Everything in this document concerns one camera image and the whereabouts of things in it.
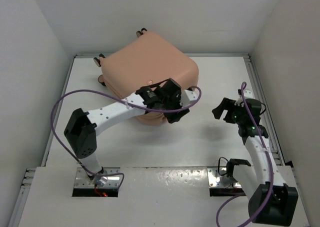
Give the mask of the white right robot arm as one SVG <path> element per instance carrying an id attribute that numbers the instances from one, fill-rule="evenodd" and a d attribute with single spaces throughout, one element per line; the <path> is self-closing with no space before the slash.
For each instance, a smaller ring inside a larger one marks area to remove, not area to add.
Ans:
<path id="1" fill-rule="evenodd" d="M 253 98 L 223 98 L 212 110 L 215 119 L 226 111 L 224 121 L 238 126 L 238 134 L 251 161 L 231 158 L 227 178 L 237 181 L 248 198 L 249 221 L 255 224 L 288 227 L 291 225 L 298 191 L 280 174 L 269 146 L 269 135 L 260 124 L 262 103 Z"/>

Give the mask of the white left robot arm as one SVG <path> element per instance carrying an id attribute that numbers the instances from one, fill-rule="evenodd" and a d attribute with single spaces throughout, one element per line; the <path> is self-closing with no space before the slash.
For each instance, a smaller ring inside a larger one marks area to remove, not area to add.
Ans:
<path id="1" fill-rule="evenodd" d="M 103 174 L 104 169 L 96 155 L 97 136 L 108 128 L 127 119 L 142 116 L 152 110 L 164 115 L 172 124 L 178 122 L 189 110 L 189 105 L 197 101 L 197 94 L 191 88 L 181 89 L 172 78 L 160 83 L 143 86 L 121 101 L 110 105 L 83 111 L 73 111 L 65 127 L 66 137 L 75 156 L 86 169 L 86 174 L 93 179 L 96 174 Z"/>

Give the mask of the pink suitcase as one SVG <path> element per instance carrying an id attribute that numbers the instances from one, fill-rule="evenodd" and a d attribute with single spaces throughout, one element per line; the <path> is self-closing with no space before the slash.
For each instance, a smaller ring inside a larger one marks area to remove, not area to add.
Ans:
<path id="1" fill-rule="evenodd" d="M 94 57 L 94 62 L 102 71 L 98 81 L 117 98 L 122 100 L 141 87 L 169 78 L 175 80 L 182 90 L 192 89 L 198 84 L 199 68 L 191 58 L 145 28 L 136 34 L 134 42 L 110 56 L 101 53 Z M 164 114 L 154 109 L 138 117 L 148 125 L 168 122 Z"/>

